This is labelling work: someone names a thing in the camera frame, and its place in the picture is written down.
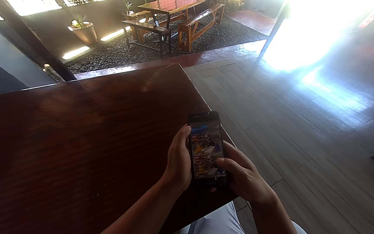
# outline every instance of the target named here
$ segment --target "black smartphone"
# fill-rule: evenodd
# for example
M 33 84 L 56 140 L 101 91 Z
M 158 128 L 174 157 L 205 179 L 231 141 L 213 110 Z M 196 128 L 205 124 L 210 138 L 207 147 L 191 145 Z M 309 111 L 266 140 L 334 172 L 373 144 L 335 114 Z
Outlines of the black smartphone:
M 187 124 L 191 127 L 189 152 L 194 186 L 212 188 L 226 185 L 226 171 L 216 164 L 216 159 L 226 155 L 219 113 L 189 114 Z

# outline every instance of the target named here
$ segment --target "white pants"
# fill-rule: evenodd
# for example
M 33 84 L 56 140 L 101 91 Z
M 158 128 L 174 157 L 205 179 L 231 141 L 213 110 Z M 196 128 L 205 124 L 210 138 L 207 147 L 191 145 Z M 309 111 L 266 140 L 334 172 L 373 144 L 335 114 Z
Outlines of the white pants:
M 307 234 L 292 222 L 298 234 Z M 240 226 L 233 201 L 180 230 L 180 234 L 245 234 Z

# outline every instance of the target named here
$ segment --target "hand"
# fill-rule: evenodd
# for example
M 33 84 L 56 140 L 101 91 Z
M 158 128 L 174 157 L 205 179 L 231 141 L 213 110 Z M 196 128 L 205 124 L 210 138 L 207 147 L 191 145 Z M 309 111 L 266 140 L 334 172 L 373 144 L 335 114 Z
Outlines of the hand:
M 186 147 L 186 140 L 191 132 L 191 127 L 184 125 L 174 136 L 168 150 L 167 168 L 162 179 L 172 186 L 185 191 L 191 181 L 190 153 Z
M 228 158 L 218 158 L 216 163 L 233 174 L 231 189 L 251 203 L 267 203 L 275 199 L 275 192 L 259 174 L 252 161 L 226 141 L 224 148 Z

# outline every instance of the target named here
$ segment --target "phone screen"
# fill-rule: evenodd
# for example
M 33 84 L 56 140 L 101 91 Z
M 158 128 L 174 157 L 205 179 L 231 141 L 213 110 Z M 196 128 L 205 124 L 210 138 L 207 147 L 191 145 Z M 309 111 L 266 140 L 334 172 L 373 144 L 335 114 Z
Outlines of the phone screen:
M 218 120 L 190 123 L 191 146 L 195 178 L 226 176 L 216 159 L 223 157 L 223 145 Z

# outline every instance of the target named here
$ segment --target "person's left hand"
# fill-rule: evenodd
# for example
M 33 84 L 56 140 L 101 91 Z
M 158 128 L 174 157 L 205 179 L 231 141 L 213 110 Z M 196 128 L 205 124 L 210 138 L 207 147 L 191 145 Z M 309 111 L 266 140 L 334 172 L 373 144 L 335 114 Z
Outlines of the person's left hand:
M 174 136 L 168 150 L 168 162 L 163 179 L 173 186 L 185 191 L 191 181 L 190 153 L 186 147 L 186 140 L 191 132 L 191 127 L 184 125 Z

